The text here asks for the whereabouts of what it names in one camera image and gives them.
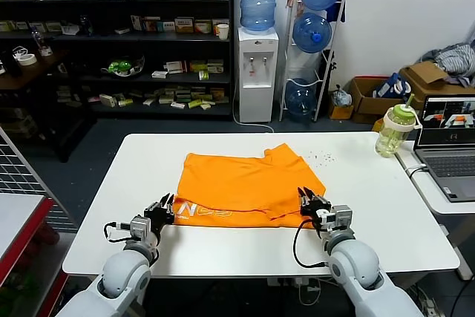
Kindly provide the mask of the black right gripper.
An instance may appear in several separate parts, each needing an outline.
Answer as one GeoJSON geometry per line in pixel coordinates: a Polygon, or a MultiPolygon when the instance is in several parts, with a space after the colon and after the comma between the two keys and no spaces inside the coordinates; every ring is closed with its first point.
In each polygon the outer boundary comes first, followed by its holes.
{"type": "Polygon", "coordinates": [[[300,213],[304,217],[309,217],[315,229],[321,228],[321,219],[317,211],[323,209],[326,212],[331,210],[331,202],[322,196],[315,196],[314,192],[307,187],[298,187],[298,194],[301,199],[300,213]]]}

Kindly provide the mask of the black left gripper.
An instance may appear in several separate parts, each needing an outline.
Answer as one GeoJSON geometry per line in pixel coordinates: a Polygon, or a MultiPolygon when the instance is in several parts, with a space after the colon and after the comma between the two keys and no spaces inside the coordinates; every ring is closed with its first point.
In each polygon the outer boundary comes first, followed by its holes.
{"type": "Polygon", "coordinates": [[[172,225],[174,223],[174,194],[167,193],[160,202],[154,202],[144,210],[144,216],[149,218],[152,226],[172,225]]]}

